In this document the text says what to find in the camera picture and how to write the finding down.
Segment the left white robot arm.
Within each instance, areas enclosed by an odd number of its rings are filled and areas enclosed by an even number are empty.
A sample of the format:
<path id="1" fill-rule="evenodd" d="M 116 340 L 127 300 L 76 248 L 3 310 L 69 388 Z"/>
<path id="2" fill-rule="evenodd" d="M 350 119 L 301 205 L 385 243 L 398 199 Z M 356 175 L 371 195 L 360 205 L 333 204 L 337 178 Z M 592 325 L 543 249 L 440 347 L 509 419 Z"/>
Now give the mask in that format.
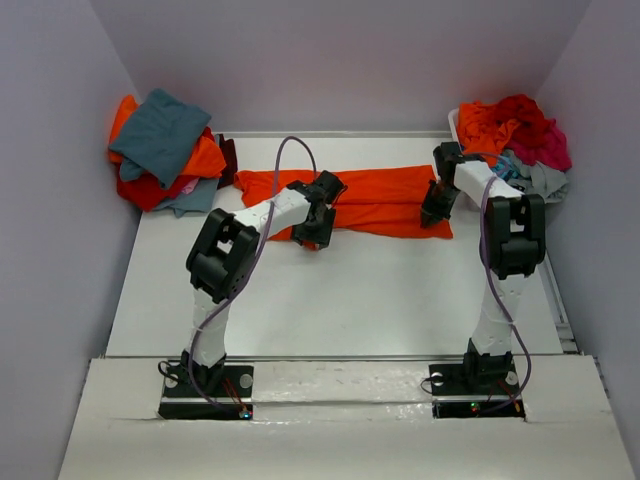
<path id="1" fill-rule="evenodd" d="M 326 248 L 334 203 L 345 190 L 336 175 L 323 171 L 312 182 L 293 181 L 252 207 L 209 213 L 186 260 L 194 290 L 193 330 L 181 364 L 199 395 L 211 397 L 220 386 L 231 302 L 248 284 L 266 241 L 290 229 L 295 243 Z"/>

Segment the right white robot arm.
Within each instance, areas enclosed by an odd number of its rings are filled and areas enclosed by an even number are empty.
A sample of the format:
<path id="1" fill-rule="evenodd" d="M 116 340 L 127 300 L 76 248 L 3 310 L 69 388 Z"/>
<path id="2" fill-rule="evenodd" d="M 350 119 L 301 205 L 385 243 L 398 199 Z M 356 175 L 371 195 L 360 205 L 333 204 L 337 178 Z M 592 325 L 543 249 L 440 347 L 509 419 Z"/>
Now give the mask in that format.
<path id="1" fill-rule="evenodd" d="M 545 202 L 510 186 L 479 154 L 464 154 L 456 142 L 433 151 L 438 178 L 420 210 L 426 229 L 451 217 L 459 194 L 480 209 L 479 257 L 486 288 L 476 328 L 459 363 L 430 369 L 436 395 L 481 395 L 515 372 L 512 342 L 523 345 L 515 313 L 527 281 L 546 255 Z"/>

